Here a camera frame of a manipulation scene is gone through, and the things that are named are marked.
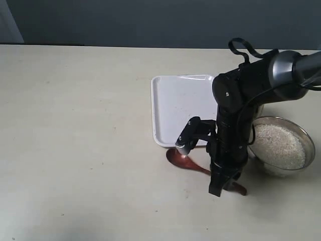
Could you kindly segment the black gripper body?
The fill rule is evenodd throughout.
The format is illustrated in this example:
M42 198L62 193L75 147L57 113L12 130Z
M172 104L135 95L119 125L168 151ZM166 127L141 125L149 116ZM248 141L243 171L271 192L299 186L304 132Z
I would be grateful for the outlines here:
M252 132L254 107L248 106L236 112L218 106L216 118L216 147L210 153L211 173L234 176L248 159L247 146Z

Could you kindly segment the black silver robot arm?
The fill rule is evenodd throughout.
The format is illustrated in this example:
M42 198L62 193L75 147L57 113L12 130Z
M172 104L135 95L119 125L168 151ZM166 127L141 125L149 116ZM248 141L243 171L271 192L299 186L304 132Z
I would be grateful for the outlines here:
M219 74L212 83L217 117L211 135L215 142L209 144L209 193L218 197L232 188L247 163L256 110L263 104L303 98L320 82L320 52L272 50L258 59Z

